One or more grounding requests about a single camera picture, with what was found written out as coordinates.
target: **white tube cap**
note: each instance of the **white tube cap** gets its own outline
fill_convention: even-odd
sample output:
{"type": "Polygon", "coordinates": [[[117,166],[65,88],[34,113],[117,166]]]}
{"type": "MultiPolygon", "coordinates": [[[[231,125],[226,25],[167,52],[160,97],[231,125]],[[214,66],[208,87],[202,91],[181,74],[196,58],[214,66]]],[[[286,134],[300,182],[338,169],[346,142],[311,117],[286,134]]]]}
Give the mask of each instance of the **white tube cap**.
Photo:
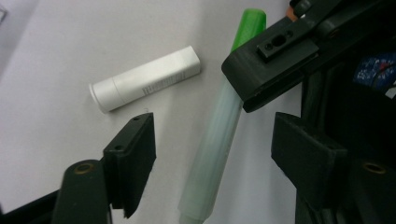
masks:
{"type": "Polygon", "coordinates": [[[114,84],[113,77],[93,85],[90,84],[90,91],[93,100],[98,104],[99,109],[103,113],[107,113],[114,108],[125,105],[114,84]]]}

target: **brass screw hole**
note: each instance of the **brass screw hole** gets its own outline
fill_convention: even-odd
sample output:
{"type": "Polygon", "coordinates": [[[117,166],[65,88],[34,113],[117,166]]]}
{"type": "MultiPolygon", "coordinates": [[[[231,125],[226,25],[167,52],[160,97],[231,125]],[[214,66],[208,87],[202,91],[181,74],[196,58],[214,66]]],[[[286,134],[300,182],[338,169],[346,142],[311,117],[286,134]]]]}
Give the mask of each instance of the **brass screw hole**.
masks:
{"type": "Polygon", "coordinates": [[[384,167],[370,162],[365,162],[363,164],[363,168],[366,169],[367,171],[370,171],[371,173],[375,173],[378,175],[383,175],[387,172],[387,170],[384,167]]]}
{"type": "Polygon", "coordinates": [[[85,175],[93,170],[93,164],[91,163],[82,163],[75,168],[76,175],[85,175]]]}

